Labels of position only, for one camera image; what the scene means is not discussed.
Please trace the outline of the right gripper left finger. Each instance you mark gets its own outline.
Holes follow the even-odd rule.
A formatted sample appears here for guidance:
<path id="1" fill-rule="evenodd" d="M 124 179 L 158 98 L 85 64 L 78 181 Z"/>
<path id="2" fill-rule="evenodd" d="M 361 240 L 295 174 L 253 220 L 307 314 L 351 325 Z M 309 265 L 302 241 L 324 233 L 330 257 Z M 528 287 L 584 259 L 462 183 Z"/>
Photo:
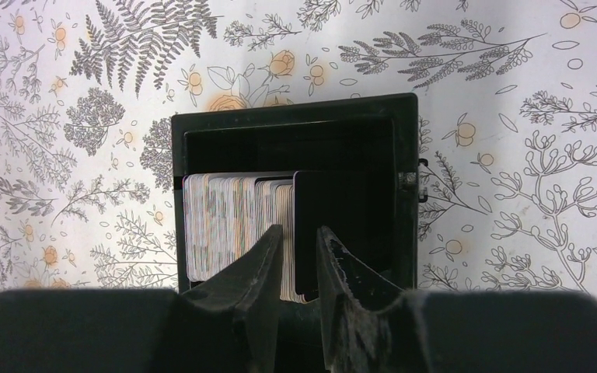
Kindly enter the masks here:
<path id="1" fill-rule="evenodd" d="M 283 261 L 283 229 L 272 225 L 246 254 L 182 294 L 191 372 L 274 370 Z"/>

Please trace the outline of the floral patterned table mat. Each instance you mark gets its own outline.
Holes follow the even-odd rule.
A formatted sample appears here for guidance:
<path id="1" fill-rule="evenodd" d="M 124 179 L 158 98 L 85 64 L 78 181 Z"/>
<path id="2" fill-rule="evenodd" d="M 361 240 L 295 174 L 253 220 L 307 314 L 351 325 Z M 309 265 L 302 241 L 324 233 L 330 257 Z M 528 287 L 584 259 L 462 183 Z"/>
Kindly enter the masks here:
<path id="1" fill-rule="evenodd" d="M 420 285 L 597 297 L 597 1 L 0 1 L 0 291 L 177 287 L 173 114 L 395 92 Z"/>

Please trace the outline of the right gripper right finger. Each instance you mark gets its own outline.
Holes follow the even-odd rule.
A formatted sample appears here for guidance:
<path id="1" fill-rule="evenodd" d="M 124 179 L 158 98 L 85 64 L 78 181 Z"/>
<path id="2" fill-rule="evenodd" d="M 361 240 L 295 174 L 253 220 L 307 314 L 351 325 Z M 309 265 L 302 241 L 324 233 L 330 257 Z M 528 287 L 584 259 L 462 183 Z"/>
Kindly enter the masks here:
<path id="1" fill-rule="evenodd" d="M 318 228 L 323 359 L 331 372 L 402 372 L 412 318 L 402 291 L 364 264 L 327 226 Z"/>

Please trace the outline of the stack of credit cards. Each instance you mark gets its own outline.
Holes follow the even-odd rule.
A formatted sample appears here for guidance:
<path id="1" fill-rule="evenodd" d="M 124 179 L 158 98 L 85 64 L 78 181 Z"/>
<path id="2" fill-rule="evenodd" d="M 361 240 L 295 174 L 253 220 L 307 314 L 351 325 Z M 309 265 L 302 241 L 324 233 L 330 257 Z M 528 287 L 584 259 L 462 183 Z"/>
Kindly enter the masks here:
<path id="1" fill-rule="evenodd" d="M 295 263 L 296 171 L 199 173 L 183 180 L 186 274 L 204 282 L 248 253 L 272 226 L 282 228 L 280 299 L 305 304 Z"/>

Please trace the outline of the black card box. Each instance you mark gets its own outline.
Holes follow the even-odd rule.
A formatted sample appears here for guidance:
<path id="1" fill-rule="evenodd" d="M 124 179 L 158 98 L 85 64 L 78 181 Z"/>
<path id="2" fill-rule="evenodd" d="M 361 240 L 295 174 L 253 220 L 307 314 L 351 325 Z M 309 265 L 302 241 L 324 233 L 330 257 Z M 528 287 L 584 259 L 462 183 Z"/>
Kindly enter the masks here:
<path id="1" fill-rule="evenodd" d="M 173 189 L 202 173 L 298 177 L 297 292 L 317 296 L 316 231 L 329 227 L 373 270 L 417 284 L 418 98 L 413 93 L 171 119 Z"/>

